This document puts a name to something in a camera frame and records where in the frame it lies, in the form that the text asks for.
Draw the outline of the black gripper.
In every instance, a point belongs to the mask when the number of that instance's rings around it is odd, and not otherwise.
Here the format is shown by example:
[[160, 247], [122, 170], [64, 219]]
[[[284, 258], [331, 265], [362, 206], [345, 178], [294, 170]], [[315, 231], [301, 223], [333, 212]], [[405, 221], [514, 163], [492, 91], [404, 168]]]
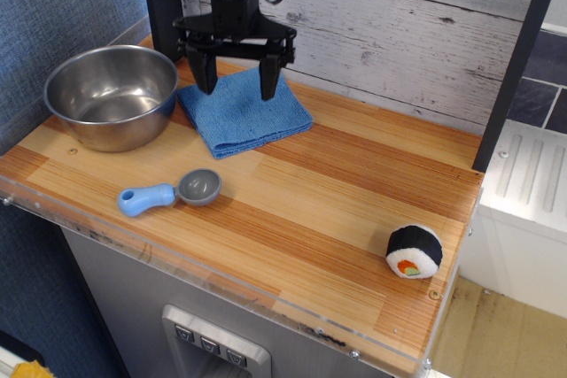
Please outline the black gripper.
[[211, 8], [208, 14], [174, 20], [198, 88], [207, 95], [214, 92], [216, 58], [255, 59], [260, 60], [261, 98], [272, 99], [280, 65], [295, 59], [296, 30], [264, 16], [259, 0], [211, 0]]

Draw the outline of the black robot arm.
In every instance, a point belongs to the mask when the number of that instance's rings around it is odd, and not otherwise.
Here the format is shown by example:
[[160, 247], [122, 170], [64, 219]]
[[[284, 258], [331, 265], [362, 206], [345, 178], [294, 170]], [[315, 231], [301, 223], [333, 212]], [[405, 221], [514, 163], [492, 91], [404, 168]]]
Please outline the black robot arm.
[[179, 50], [198, 88], [208, 95], [214, 92], [218, 57], [251, 59], [259, 62], [262, 99], [272, 99], [280, 70], [295, 59], [297, 31], [263, 15], [259, 0], [210, 1], [210, 13], [174, 21]]

